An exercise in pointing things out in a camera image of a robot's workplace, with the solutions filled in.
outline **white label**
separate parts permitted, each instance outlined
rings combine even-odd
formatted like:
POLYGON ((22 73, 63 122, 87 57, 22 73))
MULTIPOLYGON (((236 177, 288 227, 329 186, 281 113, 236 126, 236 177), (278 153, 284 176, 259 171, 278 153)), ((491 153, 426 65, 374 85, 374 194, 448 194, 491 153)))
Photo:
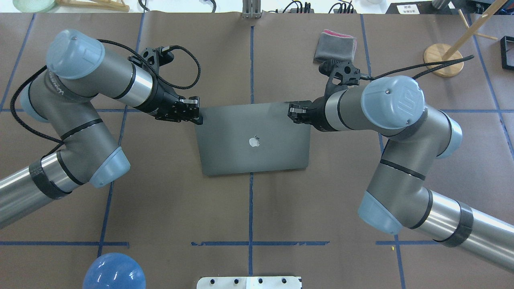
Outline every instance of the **white label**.
POLYGON ((419 14, 416 4, 396 5, 400 14, 419 14))

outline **blue joint cap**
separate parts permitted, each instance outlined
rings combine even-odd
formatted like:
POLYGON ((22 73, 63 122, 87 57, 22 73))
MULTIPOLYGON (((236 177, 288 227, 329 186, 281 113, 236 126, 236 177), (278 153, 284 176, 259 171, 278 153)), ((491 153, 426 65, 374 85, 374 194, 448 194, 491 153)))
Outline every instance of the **blue joint cap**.
POLYGON ((403 227, 375 197, 365 192, 357 211, 359 217, 376 229, 391 235, 396 235, 403 227))
POLYGON ((101 188, 117 178, 126 174, 130 169, 130 163, 121 147, 118 147, 107 157, 103 164, 93 174, 89 182, 95 188, 101 188))
POLYGON ((425 96, 408 76, 382 77, 366 86, 360 104, 372 124, 397 130, 419 120, 425 110, 425 96))
POLYGON ((30 84, 27 85, 20 93, 20 103, 22 104, 22 108, 33 119, 40 121, 40 122, 48 122, 47 119, 40 116, 35 111, 34 107, 32 106, 32 103, 30 102, 30 96, 29 96, 30 84))
POLYGON ((456 151, 461 146, 462 143, 461 126, 451 117, 449 117, 446 113, 442 113, 446 116, 446 118, 448 118, 448 122, 450 123, 451 135, 448 146, 446 147, 445 151, 443 151, 440 155, 436 157, 437 159, 449 157, 454 151, 456 151))
POLYGON ((102 63, 105 47, 80 31, 66 29, 57 34, 46 53, 46 66, 64 79, 89 75, 102 63))

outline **wooden base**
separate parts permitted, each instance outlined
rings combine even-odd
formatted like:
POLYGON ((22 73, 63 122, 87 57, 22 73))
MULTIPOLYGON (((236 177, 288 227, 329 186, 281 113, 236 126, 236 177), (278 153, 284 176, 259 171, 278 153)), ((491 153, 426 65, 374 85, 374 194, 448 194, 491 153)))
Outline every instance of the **wooden base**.
MULTIPOLYGON (((423 60, 425 63, 428 62, 437 62, 443 60, 443 55, 450 49, 450 45, 443 44, 443 43, 437 43, 430 45, 427 50, 425 50, 425 54, 423 54, 423 60)), ((462 54, 460 52, 455 52, 448 60, 454 60, 462 58, 462 54)), ((437 65, 429 65, 428 68, 436 67, 437 65)), ((464 62, 457 63, 450 65, 448 67, 445 67, 443 69, 439 69, 434 71, 434 74, 437 74, 442 77, 452 77, 456 76, 459 72, 461 72, 462 68, 464 67, 464 62)))

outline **blue balloon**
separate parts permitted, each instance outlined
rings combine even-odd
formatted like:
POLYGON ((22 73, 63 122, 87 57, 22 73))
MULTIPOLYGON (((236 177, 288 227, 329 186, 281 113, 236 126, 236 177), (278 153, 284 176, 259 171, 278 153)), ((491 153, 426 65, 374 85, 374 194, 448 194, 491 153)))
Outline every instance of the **blue balloon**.
POLYGON ((87 270, 82 289, 145 289, 143 269, 121 253, 98 257, 87 270))

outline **laptop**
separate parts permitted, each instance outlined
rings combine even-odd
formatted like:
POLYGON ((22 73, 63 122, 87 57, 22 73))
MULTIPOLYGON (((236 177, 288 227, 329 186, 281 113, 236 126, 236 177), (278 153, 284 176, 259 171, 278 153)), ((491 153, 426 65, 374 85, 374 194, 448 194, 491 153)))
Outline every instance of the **laptop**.
POLYGON ((203 173, 306 168, 310 125, 293 123, 288 110, 288 102, 202 108, 195 130, 203 173))

